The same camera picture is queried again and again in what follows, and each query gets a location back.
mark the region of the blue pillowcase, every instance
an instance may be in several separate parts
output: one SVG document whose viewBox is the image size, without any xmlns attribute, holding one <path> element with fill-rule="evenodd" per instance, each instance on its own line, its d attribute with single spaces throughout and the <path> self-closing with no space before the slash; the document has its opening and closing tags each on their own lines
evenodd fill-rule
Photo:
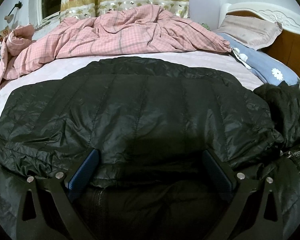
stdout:
<svg viewBox="0 0 300 240">
<path fill-rule="evenodd" d="M 232 53 L 235 54 L 236 58 L 263 83 L 277 86 L 282 81 L 285 81 L 291 86 L 300 82 L 297 74 L 280 61 L 277 61 L 261 51 L 248 48 L 224 33 L 218 33 L 218 35 L 230 42 L 230 46 L 233 49 Z"/>
</svg>

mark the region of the pillow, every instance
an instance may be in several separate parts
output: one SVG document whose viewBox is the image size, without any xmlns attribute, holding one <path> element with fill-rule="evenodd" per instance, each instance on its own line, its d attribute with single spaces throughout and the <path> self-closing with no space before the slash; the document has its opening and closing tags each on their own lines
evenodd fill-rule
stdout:
<svg viewBox="0 0 300 240">
<path fill-rule="evenodd" d="M 255 17 L 227 15 L 214 32 L 229 34 L 235 41 L 257 50 L 270 46 L 282 32 L 282 25 Z"/>
<path fill-rule="evenodd" d="M 243 46 L 225 33 L 218 33 L 218 35 L 230 42 L 232 54 L 263 83 L 270 83 L 276 86 L 283 80 L 289 86 L 299 83 L 297 74 L 280 61 L 261 51 L 255 51 Z"/>
</svg>

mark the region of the white flower print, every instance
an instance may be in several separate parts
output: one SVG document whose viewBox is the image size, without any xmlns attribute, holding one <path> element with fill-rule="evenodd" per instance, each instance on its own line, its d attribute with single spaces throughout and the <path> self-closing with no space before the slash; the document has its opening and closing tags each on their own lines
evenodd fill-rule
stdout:
<svg viewBox="0 0 300 240">
<path fill-rule="evenodd" d="M 248 56 L 240 53 L 240 50 L 238 48 L 232 48 L 233 53 L 235 55 L 235 57 L 247 68 L 247 69 L 251 69 L 251 67 L 246 63 Z"/>
<path fill-rule="evenodd" d="M 281 81 L 283 79 L 283 75 L 279 69 L 273 68 L 272 74 L 274 75 L 275 78 L 277 78 L 277 80 Z"/>
</svg>

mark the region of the blue grip pad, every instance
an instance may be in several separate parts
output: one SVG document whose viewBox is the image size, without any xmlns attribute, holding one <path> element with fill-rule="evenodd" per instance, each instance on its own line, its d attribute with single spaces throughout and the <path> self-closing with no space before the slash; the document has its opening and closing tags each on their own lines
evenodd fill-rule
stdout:
<svg viewBox="0 0 300 240">
<path fill-rule="evenodd" d="M 81 195 L 82 191 L 87 186 L 91 176 L 93 175 L 98 163 L 99 152 L 93 149 L 76 173 L 72 176 L 71 180 L 65 184 L 66 188 L 68 189 L 68 198 L 71 202 Z"/>
</svg>

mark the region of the black jacket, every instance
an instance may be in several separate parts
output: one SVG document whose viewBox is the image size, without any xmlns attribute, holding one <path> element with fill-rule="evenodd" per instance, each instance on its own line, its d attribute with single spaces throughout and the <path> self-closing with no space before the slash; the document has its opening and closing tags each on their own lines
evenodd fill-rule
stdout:
<svg viewBox="0 0 300 240">
<path fill-rule="evenodd" d="M 300 223 L 293 146 L 300 92 L 285 84 L 252 92 L 209 68 L 92 62 L 10 95 L 0 118 L 0 223 L 14 236 L 26 176 L 66 171 L 93 147 L 101 164 L 75 206 L 98 239 L 202 239 L 227 206 L 202 168 L 209 149 L 248 177 L 274 178 L 287 239 Z"/>
</svg>

